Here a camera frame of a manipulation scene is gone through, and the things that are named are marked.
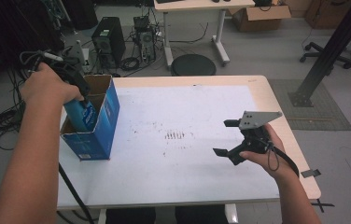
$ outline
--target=person's right arm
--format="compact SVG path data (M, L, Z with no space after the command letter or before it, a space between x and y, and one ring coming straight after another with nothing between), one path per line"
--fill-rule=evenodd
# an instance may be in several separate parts
M272 126L266 124L265 128L268 131L274 146L285 151L281 139L277 136ZM315 209L307 198L301 181L286 161L278 157L280 163L279 168L276 171L273 171L269 169L267 154L244 151L240 153L240 156L261 165L263 169L274 178L280 192L281 215L284 224L321 223ZM270 160L271 164L277 163L275 156L271 156Z

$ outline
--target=human arm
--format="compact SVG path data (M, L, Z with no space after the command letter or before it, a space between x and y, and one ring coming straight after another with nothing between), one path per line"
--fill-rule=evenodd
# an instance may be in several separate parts
M282 151L285 151L281 139L278 137L272 126L266 124L265 128L268 131L274 146ZM263 169L265 169L268 174L274 178L280 192L283 223L321 223L316 211L307 198L301 181L295 175L294 171L290 168L286 161L278 157L279 167L276 171L274 171L269 168L267 154L244 151L240 153L240 156L261 165ZM275 156L271 156L269 159L270 164L277 163Z
M46 64L25 82L18 142L0 187L0 223L55 223L63 104L81 100Z

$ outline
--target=forearm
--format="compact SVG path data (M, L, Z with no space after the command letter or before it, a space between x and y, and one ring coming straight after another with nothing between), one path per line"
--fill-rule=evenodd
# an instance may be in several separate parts
M59 103L27 104L0 188L0 223L55 222L61 111Z
M284 224L321 223L295 174L276 179L280 192L281 214Z

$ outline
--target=hand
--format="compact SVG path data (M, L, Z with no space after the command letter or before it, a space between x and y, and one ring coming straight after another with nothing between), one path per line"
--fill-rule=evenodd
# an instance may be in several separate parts
M83 100L79 89L69 85L45 63L38 66L38 71L31 74L21 89L21 97L26 104L38 102L39 104L61 105L71 100Z
M274 146L282 150L283 152L285 152L283 142L278 137L277 133L274 131L272 126L270 124L265 124L264 127L268 131L270 139L274 143ZM243 151L240 153L240 156L246 160L255 162L256 164L259 164L260 166L262 166L262 168L265 169L265 171L268 172L268 174L271 175L274 179L287 176L288 173L294 173L291 167L288 165L288 163L285 160L283 160L279 156L276 157L274 155L274 152L270 150L268 150L266 154L259 154L252 151ZM279 164L278 169L274 171L273 168L276 168L277 164Z

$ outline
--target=open box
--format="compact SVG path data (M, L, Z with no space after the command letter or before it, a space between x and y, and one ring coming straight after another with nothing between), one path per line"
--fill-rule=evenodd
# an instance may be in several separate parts
M282 19L291 18L287 5L271 7L246 7L230 11L232 21L241 32L277 30Z
M92 132L77 133L69 119L61 129L61 137L82 161L108 160L119 114L119 100L112 76L85 76L91 86L88 96L99 111Z

